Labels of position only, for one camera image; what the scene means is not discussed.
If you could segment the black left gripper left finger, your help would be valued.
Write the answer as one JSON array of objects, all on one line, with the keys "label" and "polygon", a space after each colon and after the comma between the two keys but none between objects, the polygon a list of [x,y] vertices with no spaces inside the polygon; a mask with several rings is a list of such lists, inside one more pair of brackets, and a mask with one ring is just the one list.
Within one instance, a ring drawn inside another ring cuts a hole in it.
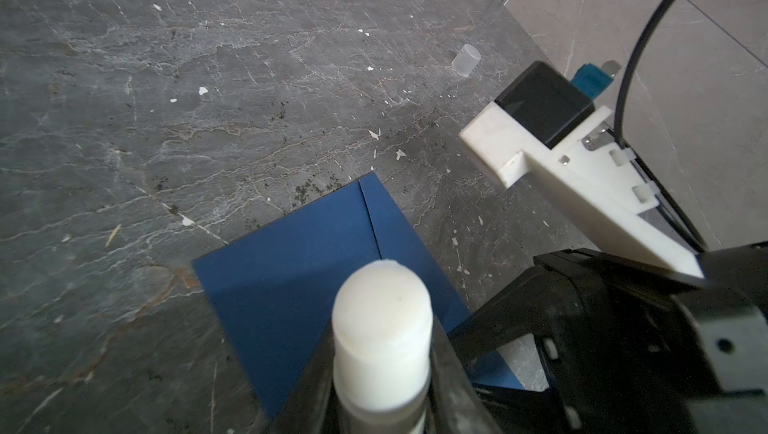
[{"label": "black left gripper left finger", "polygon": [[339,402],[333,385],[334,338],[328,322],[287,401],[267,433],[341,432]]}]

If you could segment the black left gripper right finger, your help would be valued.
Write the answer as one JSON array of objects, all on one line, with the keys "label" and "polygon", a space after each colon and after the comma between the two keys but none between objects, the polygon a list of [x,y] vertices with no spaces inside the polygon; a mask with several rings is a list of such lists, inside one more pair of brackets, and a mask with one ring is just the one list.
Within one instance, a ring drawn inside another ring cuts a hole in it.
[{"label": "black left gripper right finger", "polygon": [[501,433],[477,396],[447,334],[433,317],[426,433]]}]

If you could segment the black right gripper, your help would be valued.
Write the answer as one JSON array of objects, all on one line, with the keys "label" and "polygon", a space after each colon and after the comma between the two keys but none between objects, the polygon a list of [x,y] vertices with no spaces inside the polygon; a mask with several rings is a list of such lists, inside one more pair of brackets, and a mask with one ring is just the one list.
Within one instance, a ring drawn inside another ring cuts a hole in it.
[{"label": "black right gripper", "polygon": [[450,333],[472,361],[531,335],[542,392],[477,385],[505,433],[763,433],[767,246],[699,256],[692,277],[589,249],[533,265]]}]

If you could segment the white glue stick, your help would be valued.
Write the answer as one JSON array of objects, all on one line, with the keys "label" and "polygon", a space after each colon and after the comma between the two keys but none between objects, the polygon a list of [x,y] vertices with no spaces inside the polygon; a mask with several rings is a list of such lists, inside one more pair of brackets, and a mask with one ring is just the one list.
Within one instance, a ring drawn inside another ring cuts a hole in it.
[{"label": "white glue stick", "polygon": [[331,316],[342,433],[424,431],[433,321],[425,284],[394,260],[342,284]]}]

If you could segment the blue envelope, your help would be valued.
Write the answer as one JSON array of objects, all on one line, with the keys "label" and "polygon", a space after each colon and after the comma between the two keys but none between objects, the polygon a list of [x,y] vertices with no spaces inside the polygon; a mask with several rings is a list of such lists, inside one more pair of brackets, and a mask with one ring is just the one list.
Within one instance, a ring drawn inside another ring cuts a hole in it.
[{"label": "blue envelope", "polygon": [[343,282],[379,259],[422,279],[445,331],[469,318],[466,301],[375,174],[194,260],[268,417],[302,374]]}]

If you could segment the clear glue stick cap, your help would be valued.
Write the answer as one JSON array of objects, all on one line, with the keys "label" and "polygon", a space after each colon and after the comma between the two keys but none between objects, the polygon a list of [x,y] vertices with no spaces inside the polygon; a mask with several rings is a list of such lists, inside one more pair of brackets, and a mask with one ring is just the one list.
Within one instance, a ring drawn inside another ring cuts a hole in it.
[{"label": "clear glue stick cap", "polygon": [[464,44],[451,62],[453,70],[461,77],[467,78],[481,60],[481,53],[470,44]]}]

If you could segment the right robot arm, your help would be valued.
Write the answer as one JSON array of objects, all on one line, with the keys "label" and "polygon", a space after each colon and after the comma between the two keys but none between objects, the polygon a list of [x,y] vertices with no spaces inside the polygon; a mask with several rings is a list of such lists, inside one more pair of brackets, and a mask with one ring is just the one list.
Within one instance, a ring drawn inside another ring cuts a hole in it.
[{"label": "right robot arm", "polygon": [[[565,74],[625,63],[661,0],[509,0],[507,10]],[[636,69],[624,134],[707,245],[767,237],[767,0],[677,0]],[[583,247],[585,237],[535,190],[500,192],[474,178],[474,223],[452,278],[471,309],[533,256]]]}]

